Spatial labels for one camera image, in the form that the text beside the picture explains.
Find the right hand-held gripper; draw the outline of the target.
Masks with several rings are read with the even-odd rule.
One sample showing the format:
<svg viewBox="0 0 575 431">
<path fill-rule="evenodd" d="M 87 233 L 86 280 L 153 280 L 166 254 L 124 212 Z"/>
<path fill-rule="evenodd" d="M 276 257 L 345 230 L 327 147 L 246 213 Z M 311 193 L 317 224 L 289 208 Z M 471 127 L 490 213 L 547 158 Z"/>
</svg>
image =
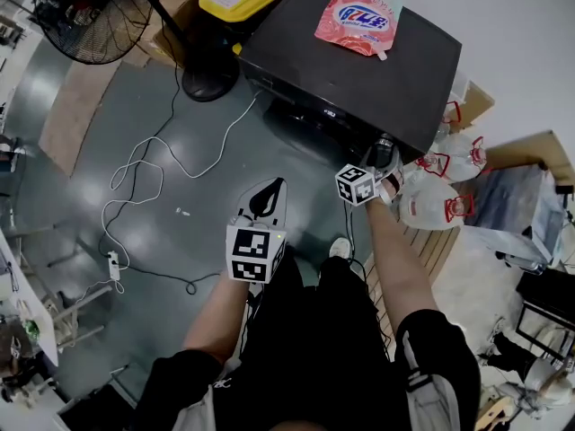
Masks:
<svg viewBox="0 0 575 431">
<path fill-rule="evenodd" d="M 347 164 L 335 175 L 339 197 L 354 207 L 380 198 L 379 182 L 381 179 L 390 173 L 400 173 L 403 176 L 403 160 L 398 147 L 392 151 L 391 170 L 379 170 L 382 166 L 382 146 L 373 144 L 362 159 L 363 168 Z"/>
</svg>

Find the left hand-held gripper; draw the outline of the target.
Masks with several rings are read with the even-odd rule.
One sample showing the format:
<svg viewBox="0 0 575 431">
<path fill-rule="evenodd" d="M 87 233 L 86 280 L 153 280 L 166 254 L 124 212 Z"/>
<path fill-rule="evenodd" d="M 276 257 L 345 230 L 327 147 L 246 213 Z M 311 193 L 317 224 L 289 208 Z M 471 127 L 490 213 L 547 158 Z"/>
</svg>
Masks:
<svg viewBox="0 0 575 431">
<path fill-rule="evenodd" d="M 237 215 L 226 227 L 226 265 L 229 278 L 268 284 L 281 262 L 287 233 L 288 185 L 275 177 L 247 189 L 238 200 Z"/>
</svg>

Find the person's right hand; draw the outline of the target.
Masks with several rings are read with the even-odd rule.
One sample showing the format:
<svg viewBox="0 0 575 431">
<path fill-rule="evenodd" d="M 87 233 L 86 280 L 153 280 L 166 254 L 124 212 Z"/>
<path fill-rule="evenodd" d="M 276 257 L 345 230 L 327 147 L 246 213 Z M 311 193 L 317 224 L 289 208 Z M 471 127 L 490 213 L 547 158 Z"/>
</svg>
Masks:
<svg viewBox="0 0 575 431">
<path fill-rule="evenodd" d="M 380 180 L 379 196 L 385 205 L 392 205 L 403 184 L 404 178 L 400 173 L 390 173 L 387 177 Z"/>
</svg>

